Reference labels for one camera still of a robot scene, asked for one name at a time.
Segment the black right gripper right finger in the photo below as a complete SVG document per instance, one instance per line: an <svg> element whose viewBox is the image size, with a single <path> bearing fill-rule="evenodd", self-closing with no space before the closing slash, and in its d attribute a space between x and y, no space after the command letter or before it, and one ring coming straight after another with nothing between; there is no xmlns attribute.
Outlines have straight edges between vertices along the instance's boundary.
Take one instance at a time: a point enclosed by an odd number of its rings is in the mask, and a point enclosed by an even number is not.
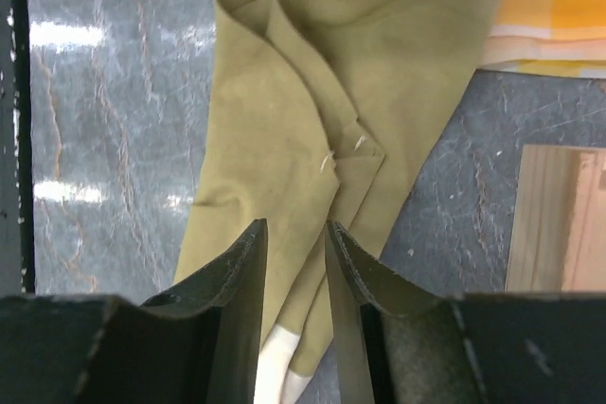
<svg viewBox="0 0 606 404"><path fill-rule="evenodd" d="M601 403L601 293L440 297L326 227L326 269L345 403Z"/></svg>

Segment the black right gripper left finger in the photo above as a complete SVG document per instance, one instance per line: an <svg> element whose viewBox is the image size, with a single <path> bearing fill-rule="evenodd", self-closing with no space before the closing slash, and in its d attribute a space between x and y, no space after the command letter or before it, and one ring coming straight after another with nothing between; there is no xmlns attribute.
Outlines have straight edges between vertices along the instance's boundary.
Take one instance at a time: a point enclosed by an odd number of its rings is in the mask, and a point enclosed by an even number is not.
<svg viewBox="0 0 606 404"><path fill-rule="evenodd" d="M117 295L1 302L5 403L250 403L267 224L142 305Z"/></svg>

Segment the olive green white-band underwear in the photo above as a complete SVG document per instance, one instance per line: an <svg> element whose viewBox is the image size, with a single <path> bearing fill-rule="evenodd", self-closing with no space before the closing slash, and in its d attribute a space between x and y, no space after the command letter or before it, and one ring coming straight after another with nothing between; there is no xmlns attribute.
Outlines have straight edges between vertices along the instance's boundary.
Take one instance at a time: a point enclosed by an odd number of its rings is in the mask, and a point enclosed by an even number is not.
<svg viewBox="0 0 606 404"><path fill-rule="evenodd" d="M328 221L379 255L501 0L215 0L205 158L175 277L268 224L254 399L294 403L333 336Z"/></svg>

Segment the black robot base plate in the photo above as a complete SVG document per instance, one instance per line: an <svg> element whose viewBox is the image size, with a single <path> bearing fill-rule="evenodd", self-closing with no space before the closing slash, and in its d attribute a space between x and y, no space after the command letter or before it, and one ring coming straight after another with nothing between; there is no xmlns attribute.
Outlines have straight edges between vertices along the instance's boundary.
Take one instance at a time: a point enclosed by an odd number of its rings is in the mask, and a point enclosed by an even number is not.
<svg viewBox="0 0 606 404"><path fill-rule="evenodd" d="M35 291L27 0L1 0L1 295Z"/></svg>

